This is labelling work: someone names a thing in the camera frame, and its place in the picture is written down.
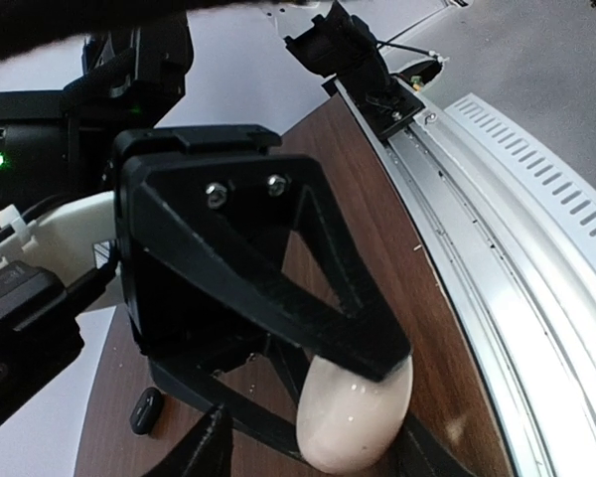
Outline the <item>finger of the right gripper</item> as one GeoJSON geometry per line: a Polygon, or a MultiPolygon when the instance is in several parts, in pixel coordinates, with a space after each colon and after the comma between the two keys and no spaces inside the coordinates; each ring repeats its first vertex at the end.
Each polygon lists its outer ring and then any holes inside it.
{"type": "Polygon", "coordinates": [[[197,408],[224,405],[234,428],[298,462],[296,425],[221,383],[218,377],[261,356],[272,365],[294,403],[302,393],[310,361],[304,350],[285,342],[218,342],[178,356],[180,382],[197,408]]]}
{"type": "Polygon", "coordinates": [[[232,319],[375,382],[410,355],[310,157],[134,156],[118,235],[125,301],[152,350],[232,319]]]}

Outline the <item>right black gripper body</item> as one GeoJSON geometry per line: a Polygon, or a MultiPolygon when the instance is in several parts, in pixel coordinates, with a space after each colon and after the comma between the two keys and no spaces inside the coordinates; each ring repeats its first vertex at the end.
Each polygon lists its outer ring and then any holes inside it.
{"type": "Polygon", "coordinates": [[[289,210],[268,180],[285,164],[259,125],[131,129],[114,140],[114,212],[133,337],[155,383],[193,407],[178,356],[218,342],[288,342],[271,297],[289,210]]]}

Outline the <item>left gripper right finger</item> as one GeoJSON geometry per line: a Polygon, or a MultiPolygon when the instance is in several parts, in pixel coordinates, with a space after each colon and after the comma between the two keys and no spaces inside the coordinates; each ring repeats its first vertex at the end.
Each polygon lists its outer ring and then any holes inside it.
{"type": "Polygon", "coordinates": [[[393,442],[394,476],[473,477],[412,413],[393,442]]]}

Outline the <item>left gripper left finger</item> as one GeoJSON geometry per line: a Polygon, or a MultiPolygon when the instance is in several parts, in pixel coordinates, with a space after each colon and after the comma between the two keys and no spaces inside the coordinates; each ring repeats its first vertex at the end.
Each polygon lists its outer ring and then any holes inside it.
{"type": "Polygon", "coordinates": [[[145,477],[229,477],[233,452],[233,420],[215,405],[145,477]]]}

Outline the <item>black earbud charging case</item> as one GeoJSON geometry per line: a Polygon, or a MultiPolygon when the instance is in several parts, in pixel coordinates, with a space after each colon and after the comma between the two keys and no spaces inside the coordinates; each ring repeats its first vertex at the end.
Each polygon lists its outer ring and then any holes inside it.
{"type": "Polygon", "coordinates": [[[165,399],[154,387],[143,391],[129,416],[130,429],[135,435],[148,435],[156,425],[165,399]]]}

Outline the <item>round white case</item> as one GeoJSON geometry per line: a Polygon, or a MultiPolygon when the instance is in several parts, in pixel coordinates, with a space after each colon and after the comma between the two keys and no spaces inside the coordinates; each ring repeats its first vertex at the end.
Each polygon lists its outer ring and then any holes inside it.
{"type": "Polygon", "coordinates": [[[376,383],[314,357],[296,416],[302,457],[312,467],[333,475],[373,466],[402,427],[412,387],[410,358],[376,383]]]}

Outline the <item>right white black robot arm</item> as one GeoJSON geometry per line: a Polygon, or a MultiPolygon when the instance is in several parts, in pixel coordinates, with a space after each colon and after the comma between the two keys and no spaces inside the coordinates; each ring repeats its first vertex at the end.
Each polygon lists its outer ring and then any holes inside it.
{"type": "Polygon", "coordinates": [[[234,430],[371,467],[406,415],[410,343],[318,161],[257,125],[159,126],[193,57],[177,11],[98,28],[63,89],[0,92],[0,426],[119,279],[155,384],[204,413],[157,475],[227,474],[234,430]]]}

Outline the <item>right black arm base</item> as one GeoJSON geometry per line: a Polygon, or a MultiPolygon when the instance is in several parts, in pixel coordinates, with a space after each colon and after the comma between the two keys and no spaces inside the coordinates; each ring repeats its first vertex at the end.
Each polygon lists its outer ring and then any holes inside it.
{"type": "Polygon", "coordinates": [[[424,104],[415,94],[424,79],[406,82],[388,69],[380,52],[392,47],[424,56],[443,67],[446,60],[434,51],[379,40],[369,25],[335,1],[329,12],[318,14],[312,26],[293,38],[284,38],[286,49],[310,73],[335,77],[380,141],[406,127],[424,104]]]}

